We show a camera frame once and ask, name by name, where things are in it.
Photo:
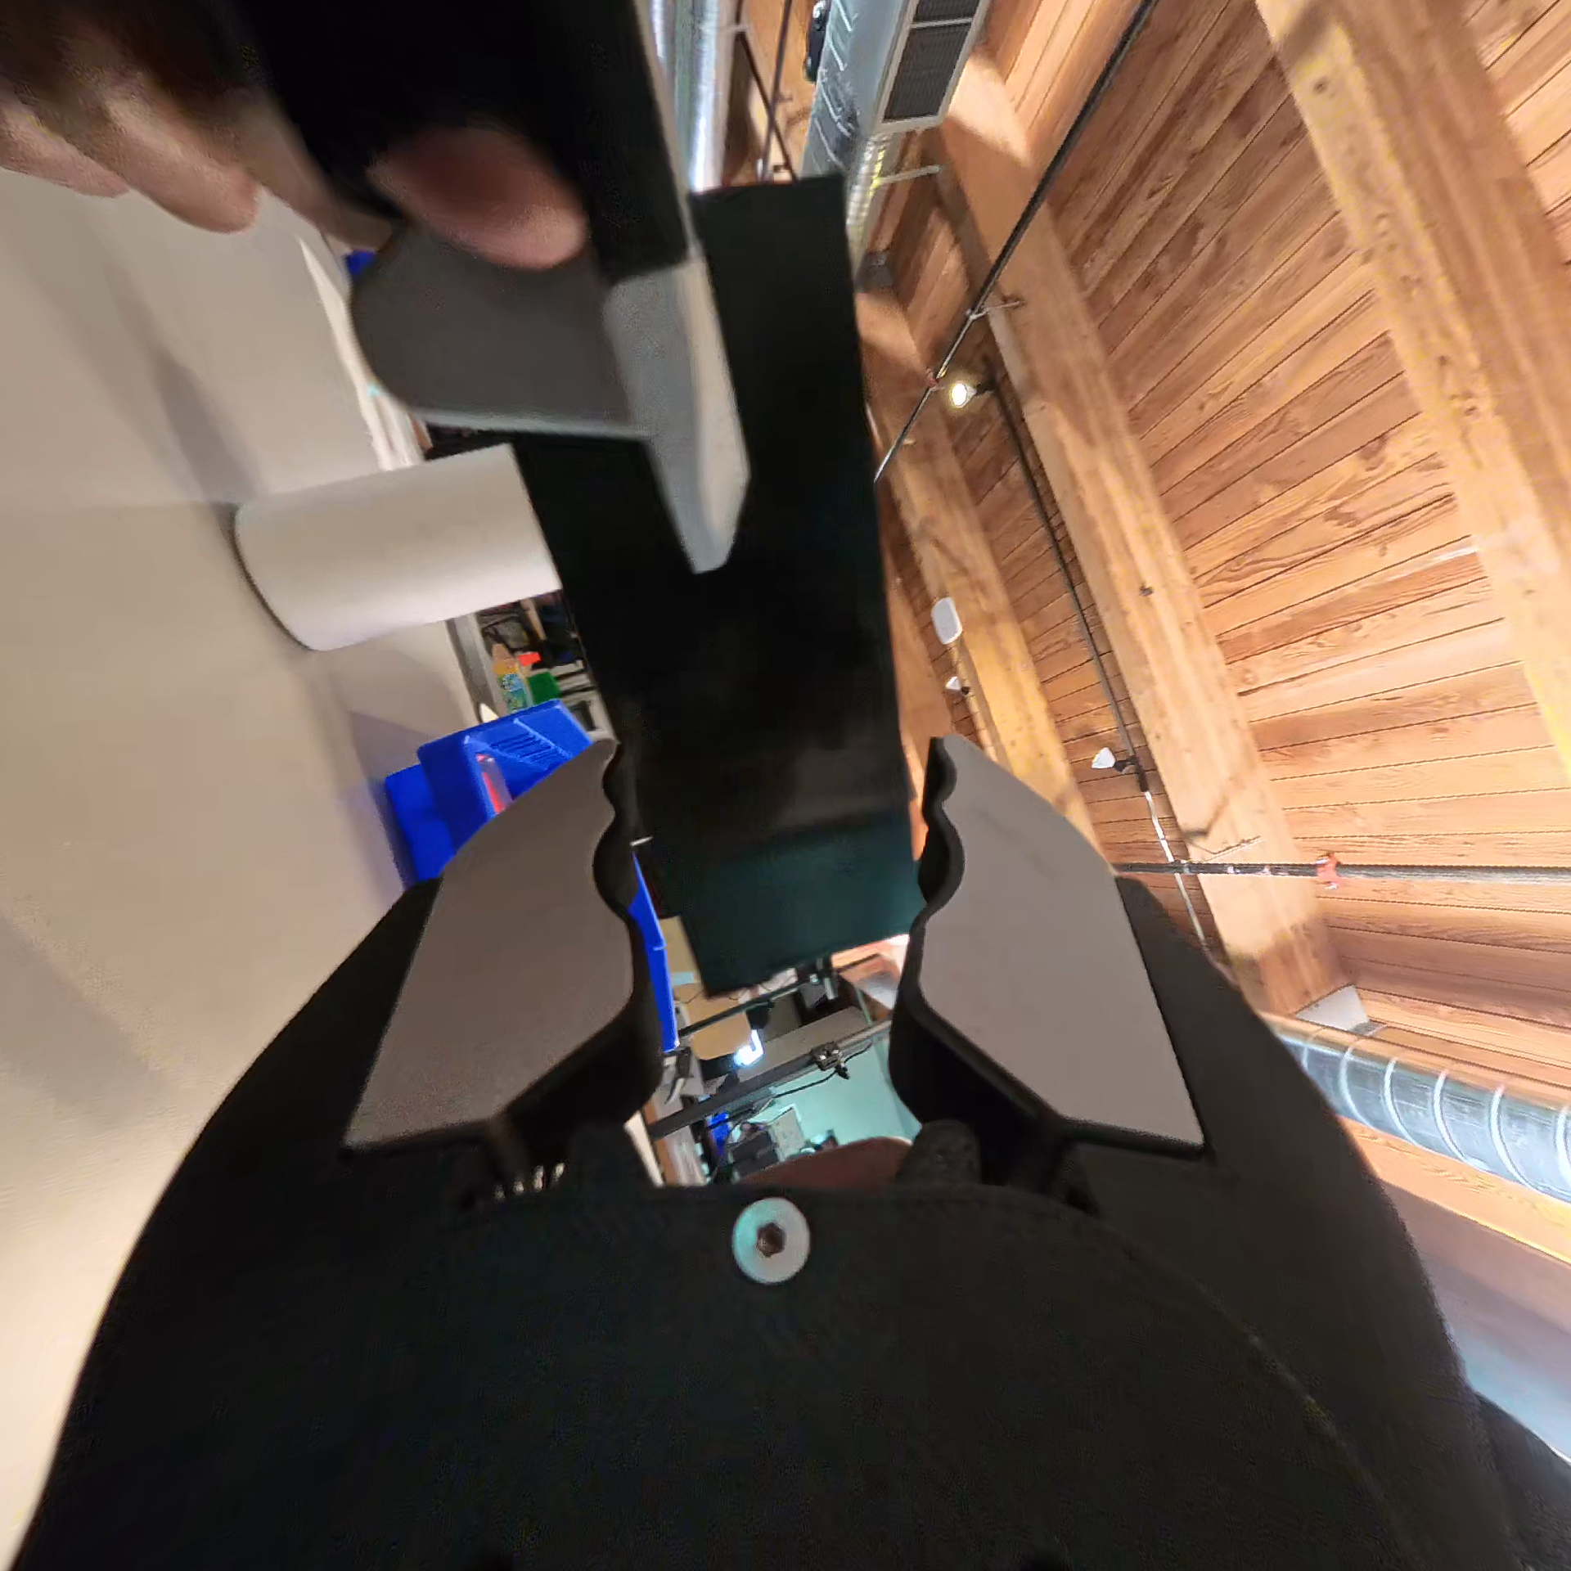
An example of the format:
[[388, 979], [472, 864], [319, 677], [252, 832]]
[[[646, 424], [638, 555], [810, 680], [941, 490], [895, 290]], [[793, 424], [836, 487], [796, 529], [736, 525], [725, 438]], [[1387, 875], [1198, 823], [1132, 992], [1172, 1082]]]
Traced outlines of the silver air duct with vent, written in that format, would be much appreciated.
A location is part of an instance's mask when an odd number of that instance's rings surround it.
[[992, 4], [829, 4], [800, 171], [836, 173], [860, 264], [908, 136], [944, 123]]

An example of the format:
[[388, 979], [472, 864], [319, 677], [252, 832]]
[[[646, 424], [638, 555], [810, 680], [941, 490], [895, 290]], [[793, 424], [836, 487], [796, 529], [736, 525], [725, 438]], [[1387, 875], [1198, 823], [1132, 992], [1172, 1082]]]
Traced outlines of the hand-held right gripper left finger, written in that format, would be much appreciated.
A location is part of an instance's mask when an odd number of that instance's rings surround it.
[[583, 1130], [625, 1134], [654, 1095], [659, 1004], [621, 764], [593, 741], [454, 855], [347, 1116], [351, 1155], [567, 1155]]

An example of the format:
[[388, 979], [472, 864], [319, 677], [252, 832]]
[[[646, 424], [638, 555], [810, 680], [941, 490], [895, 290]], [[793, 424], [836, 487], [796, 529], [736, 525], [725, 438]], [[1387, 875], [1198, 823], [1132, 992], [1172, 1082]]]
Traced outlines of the blue plastic bin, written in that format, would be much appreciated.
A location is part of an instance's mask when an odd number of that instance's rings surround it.
[[[545, 1072], [599, 1028], [593, 983], [618, 982], [613, 919], [597, 891], [599, 778], [574, 768], [589, 733], [562, 701], [423, 744], [416, 764], [384, 778], [384, 797], [415, 881], [442, 892], [410, 964], [390, 1051], [398, 1064], [424, 1039], [454, 1042], [472, 1067], [500, 1068], [506, 1042], [535, 1023], [527, 1072]], [[512, 803], [487, 816], [472, 756], [491, 753]]]

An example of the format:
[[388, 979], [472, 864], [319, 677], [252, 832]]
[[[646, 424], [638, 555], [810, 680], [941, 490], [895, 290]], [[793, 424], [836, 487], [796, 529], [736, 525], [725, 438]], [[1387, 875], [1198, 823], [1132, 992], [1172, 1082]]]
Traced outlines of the dark glossy sheet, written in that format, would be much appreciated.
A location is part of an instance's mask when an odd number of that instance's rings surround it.
[[838, 177], [694, 204], [750, 465], [720, 569], [693, 571], [638, 443], [512, 438], [638, 861], [711, 992], [923, 904], [844, 207]]

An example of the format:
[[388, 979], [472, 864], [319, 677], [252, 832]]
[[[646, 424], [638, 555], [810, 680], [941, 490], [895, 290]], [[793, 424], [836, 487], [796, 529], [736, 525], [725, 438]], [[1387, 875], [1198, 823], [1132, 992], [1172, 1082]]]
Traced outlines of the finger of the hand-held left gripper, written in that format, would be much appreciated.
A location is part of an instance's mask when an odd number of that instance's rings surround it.
[[352, 279], [347, 315], [375, 383], [444, 428], [646, 442], [606, 326], [597, 255], [502, 267], [407, 227]]
[[707, 574], [729, 562], [750, 463], [703, 255], [613, 287], [603, 330], [673, 533]]

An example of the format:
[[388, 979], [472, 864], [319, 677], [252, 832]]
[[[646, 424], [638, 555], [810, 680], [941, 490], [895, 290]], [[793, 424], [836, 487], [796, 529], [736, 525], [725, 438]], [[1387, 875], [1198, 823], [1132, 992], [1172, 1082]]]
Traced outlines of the white plastic bottle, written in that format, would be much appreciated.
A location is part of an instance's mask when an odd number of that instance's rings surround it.
[[269, 616], [312, 652], [562, 590], [508, 443], [252, 499], [237, 558]]

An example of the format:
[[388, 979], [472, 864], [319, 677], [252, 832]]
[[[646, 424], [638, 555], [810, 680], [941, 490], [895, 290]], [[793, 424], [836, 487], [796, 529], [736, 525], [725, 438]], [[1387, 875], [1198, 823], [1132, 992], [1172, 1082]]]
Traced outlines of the person's left hand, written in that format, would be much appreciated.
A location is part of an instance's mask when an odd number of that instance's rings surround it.
[[[93, 201], [142, 196], [219, 235], [245, 232], [264, 196], [357, 248], [390, 235], [328, 184], [204, 4], [3, 4], [3, 168]], [[495, 264], [555, 267], [589, 240], [547, 157], [483, 120], [392, 141], [369, 184]]]

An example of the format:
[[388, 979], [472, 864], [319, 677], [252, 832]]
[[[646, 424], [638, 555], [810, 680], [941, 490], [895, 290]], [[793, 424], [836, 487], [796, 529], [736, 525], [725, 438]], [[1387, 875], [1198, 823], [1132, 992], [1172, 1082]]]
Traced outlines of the silver spiral air duct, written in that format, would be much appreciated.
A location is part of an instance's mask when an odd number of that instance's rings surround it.
[[725, 184], [742, 4], [643, 4], [690, 193]]
[[1269, 1032], [1345, 1119], [1569, 1202], [1569, 1094], [1293, 1015]]

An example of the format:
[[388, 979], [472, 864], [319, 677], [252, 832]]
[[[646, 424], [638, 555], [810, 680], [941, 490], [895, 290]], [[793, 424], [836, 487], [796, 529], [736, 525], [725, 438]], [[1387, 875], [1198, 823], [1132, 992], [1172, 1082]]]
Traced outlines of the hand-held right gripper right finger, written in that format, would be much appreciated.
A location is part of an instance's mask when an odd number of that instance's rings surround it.
[[1119, 884], [1082, 832], [977, 746], [929, 746], [925, 899], [890, 1068], [920, 1119], [1008, 1155], [1099, 1143], [1203, 1155]]

